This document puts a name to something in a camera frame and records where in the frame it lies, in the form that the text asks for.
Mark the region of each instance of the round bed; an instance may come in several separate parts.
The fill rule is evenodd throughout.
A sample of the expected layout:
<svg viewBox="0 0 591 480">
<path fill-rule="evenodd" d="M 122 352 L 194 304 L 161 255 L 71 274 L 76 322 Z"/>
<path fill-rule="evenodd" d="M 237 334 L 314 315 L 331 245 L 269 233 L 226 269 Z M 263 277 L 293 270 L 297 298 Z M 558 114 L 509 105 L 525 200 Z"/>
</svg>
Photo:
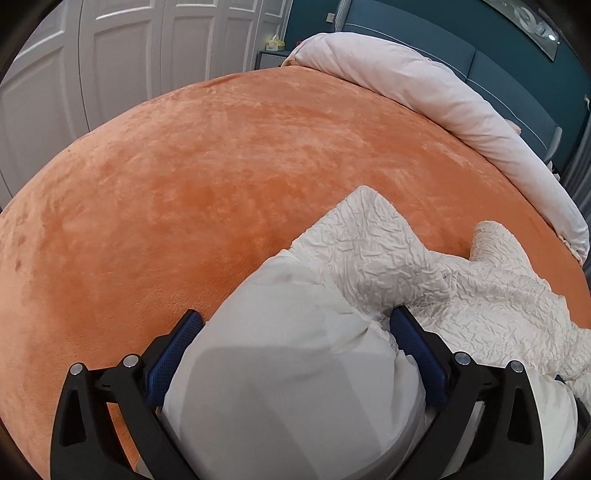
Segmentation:
<svg viewBox="0 0 591 480">
<path fill-rule="evenodd" d="M 427 118 L 298 66 L 188 86 L 76 141 L 0 216 L 0 418 L 39 474 L 72 363 L 141 353 L 189 308 L 210 318 L 360 185 L 428 249 L 468 257 L 478 222 L 503 224 L 591 327 L 568 248 L 500 171 Z"/>
</svg>

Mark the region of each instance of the blue rubber pad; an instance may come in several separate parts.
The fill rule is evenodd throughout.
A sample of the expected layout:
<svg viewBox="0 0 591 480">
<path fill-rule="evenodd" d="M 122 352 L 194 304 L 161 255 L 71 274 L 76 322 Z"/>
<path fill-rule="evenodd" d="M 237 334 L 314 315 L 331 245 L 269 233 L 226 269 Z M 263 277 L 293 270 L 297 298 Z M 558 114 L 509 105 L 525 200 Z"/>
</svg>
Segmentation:
<svg viewBox="0 0 591 480">
<path fill-rule="evenodd" d="M 445 370 L 403 310 L 392 311 L 390 332 L 394 335 L 398 347 L 415 359 L 425 387 L 427 405 L 443 408 L 449 399 Z"/>
<path fill-rule="evenodd" d="M 146 376 L 145 399 L 151 409 L 164 404 L 164 396 L 183 358 L 184 351 L 203 328 L 203 319 L 193 312 L 174 334 L 166 350 Z"/>
</svg>

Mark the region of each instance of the white comforter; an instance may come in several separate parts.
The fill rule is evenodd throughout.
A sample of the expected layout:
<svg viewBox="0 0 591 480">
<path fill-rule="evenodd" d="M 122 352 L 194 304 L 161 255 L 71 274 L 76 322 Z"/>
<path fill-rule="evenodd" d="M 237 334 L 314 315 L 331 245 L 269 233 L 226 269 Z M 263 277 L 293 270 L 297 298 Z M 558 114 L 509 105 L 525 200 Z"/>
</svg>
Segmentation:
<svg viewBox="0 0 591 480">
<path fill-rule="evenodd" d="M 356 83 L 430 118 L 503 172 L 581 265 L 587 258 L 589 228 L 569 195 L 490 103 L 445 65 L 411 48 L 355 33 L 315 35 L 284 65 Z"/>
</svg>

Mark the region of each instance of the white wardrobe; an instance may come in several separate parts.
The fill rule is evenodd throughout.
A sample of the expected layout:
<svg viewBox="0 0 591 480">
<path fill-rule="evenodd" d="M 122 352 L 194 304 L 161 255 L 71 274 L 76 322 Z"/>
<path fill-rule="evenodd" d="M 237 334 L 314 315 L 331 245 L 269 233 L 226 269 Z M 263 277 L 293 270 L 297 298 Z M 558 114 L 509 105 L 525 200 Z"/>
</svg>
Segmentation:
<svg viewBox="0 0 591 480">
<path fill-rule="evenodd" d="M 57 153 L 133 106 L 245 72 L 292 0 L 64 0 L 0 84 L 0 207 Z"/>
</svg>

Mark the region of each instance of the pillowcase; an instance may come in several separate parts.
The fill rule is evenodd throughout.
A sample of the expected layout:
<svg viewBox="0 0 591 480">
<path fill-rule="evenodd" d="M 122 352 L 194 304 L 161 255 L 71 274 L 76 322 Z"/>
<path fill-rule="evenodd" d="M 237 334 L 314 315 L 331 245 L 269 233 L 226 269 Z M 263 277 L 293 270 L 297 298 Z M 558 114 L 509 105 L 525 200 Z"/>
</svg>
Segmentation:
<svg viewBox="0 0 591 480">
<path fill-rule="evenodd" d="M 187 348 L 161 419 L 204 480 L 341 480 L 402 464 L 424 398 L 412 357 L 280 255 Z"/>
</svg>

